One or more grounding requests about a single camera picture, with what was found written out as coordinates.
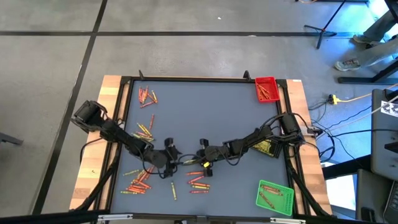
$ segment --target concrete floor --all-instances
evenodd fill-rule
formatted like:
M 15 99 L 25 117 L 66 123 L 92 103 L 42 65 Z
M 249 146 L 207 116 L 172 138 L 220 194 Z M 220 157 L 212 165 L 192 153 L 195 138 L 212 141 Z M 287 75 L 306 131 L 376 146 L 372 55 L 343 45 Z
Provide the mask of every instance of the concrete floor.
M 100 0 L 2 0 L 0 30 L 92 30 Z M 301 4 L 293 0 L 109 0 L 100 30 L 205 30 L 302 32 L 322 27 L 339 3 Z M 347 3 L 330 24 L 338 32 L 362 32 L 373 23 L 365 4 Z M 49 156 L 89 37 L 0 36 L 0 131 L 25 140 L 19 147 L 0 144 L 0 217 L 28 213 Z M 76 105 L 98 96 L 103 75 L 274 76 L 303 80 L 309 105 L 329 94 L 352 98 L 383 86 L 340 85 L 336 77 L 371 77 L 389 60 L 356 72 L 341 73 L 336 60 L 363 46 L 330 38 L 315 49 L 311 37 L 97 37 Z M 322 124 L 330 125 L 370 105 L 370 98 L 328 106 Z M 321 111 L 313 111 L 317 118 Z M 360 126 L 370 127 L 370 120 Z M 369 133 L 342 136 L 355 156 L 370 152 Z M 68 210 L 86 134 L 70 125 L 44 212 Z M 318 142 L 329 147 L 327 139 Z M 349 156 L 340 146 L 338 162 Z

